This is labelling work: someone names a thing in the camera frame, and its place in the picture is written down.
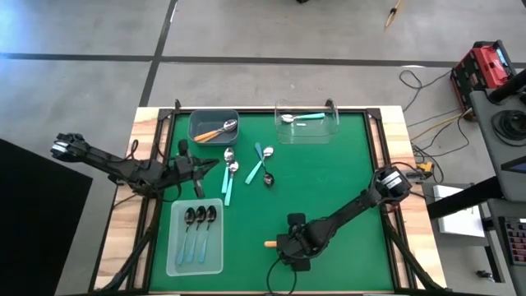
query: electronics equipment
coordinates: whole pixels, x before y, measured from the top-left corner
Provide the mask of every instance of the electronics equipment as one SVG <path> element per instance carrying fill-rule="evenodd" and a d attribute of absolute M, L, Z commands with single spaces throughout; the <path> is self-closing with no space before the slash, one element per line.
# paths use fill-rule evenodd
<path fill-rule="evenodd" d="M 502 164 L 501 169 L 516 173 L 526 173 L 526 156 Z"/>
<path fill-rule="evenodd" d="M 0 155 L 3 293 L 55 295 L 92 179 L 8 141 Z"/>
<path fill-rule="evenodd" d="M 526 266 L 526 218 L 499 217 L 510 264 Z"/>
<path fill-rule="evenodd" d="M 475 42 L 462 61 L 453 67 L 450 75 L 462 112 L 472 107 L 469 98 L 472 91 L 499 88 L 515 74 L 502 41 Z M 511 88 L 506 88 L 501 94 L 510 92 Z M 474 120 L 475 114 L 467 114 L 464 118 Z"/>

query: red device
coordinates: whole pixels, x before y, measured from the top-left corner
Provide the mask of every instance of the red device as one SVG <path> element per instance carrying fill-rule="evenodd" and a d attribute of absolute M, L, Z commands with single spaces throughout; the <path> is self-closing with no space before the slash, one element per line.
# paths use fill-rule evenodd
<path fill-rule="evenodd" d="M 471 108 L 469 94 L 475 90 L 496 89 L 516 74 L 502 41 L 475 42 L 462 61 L 453 67 L 451 82 L 463 112 Z M 473 112 L 464 118 L 474 120 Z"/>

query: concrete floor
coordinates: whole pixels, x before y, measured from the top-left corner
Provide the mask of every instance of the concrete floor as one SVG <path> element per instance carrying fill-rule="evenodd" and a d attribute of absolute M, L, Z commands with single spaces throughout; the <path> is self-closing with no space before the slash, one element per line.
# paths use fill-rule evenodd
<path fill-rule="evenodd" d="M 168 3 L 4 0 L 0 56 L 153 55 Z M 294 0 L 180 0 L 163 55 L 373 59 L 381 65 L 384 60 L 459 61 L 474 41 L 502 39 L 513 62 L 526 62 L 526 8 L 520 0 L 407 0 L 384 32 L 394 3 L 311 0 L 300 6 Z M 0 59 L 0 137 L 49 157 L 57 133 L 80 132 L 91 144 L 123 155 L 149 69 L 150 62 Z M 398 80 L 404 69 L 162 62 L 148 105 L 171 106 L 176 98 L 186 106 L 220 106 L 272 105 L 283 98 L 321 102 L 330 97 L 340 105 L 405 106 L 413 90 Z M 413 70 L 424 82 L 448 71 Z M 457 107 L 450 83 L 443 79 L 421 92 L 406 121 L 415 123 Z M 411 127 L 409 133 L 415 136 L 447 116 Z M 478 126 L 462 124 L 471 145 L 439 161 L 446 182 L 479 182 L 494 173 Z M 462 144 L 456 127 L 450 127 L 429 152 Z M 58 294 L 87 290 L 115 190 L 94 169 L 67 166 L 93 177 L 94 186 Z M 439 246 L 439 253 L 455 291 L 510 294 L 509 283 L 491 284 L 473 276 L 477 269 L 488 270 L 483 249 Z"/>

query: spoon with orange handle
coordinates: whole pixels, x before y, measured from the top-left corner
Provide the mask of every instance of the spoon with orange handle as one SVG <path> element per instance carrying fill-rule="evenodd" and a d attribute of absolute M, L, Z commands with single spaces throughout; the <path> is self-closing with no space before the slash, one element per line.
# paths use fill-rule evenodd
<path fill-rule="evenodd" d="M 209 141 L 217 137 L 218 135 L 224 132 L 231 132 L 237 125 L 238 125 L 238 121 L 236 119 L 229 119 L 226 122 L 224 122 L 223 127 L 218 128 L 211 132 L 200 134 L 199 136 L 195 136 L 194 141 L 204 143 L 206 141 Z"/>

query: clear plastic container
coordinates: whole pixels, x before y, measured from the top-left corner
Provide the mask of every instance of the clear plastic container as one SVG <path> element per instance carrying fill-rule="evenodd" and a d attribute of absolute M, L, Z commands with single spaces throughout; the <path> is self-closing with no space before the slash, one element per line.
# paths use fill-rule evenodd
<path fill-rule="evenodd" d="M 291 116 L 292 122 L 285 120 Z M 339 130 L 338 107 L 332 99 L 324 106 L 282 99 L 275 105 L 275 126 L 282 144 L 327 144 Z"/>
<path fill-rule="evenodd" d="M 204 260 L 201 262 L 201 251 L 203 242 L 206 238 L 207 222 L 203 222 L 196 230 L 197 224 L 194 223 L 187 233 L 184 257 L 181 264 L 178 264 L 178 255 L 182 250 L 184 236 L 187 225 L 184 222 L 184 214 L 189 207 L 197 210 L 197 207 L 215 206 L 217 218 L 210 224 L 208 229 L 208 241 L 206 242 Z M 187 260 L 191 245 L 196 239 L 194 257 L 191 262 Z M 175 201 L 172 203 L 172 215 L 170 218 L 170 235 L 168 239 L 168 255 L 166 256 L 166 273 L 169 276 L 183 275 L 214 275 L 223 270 L 223 201 L 219 198 Z"/>

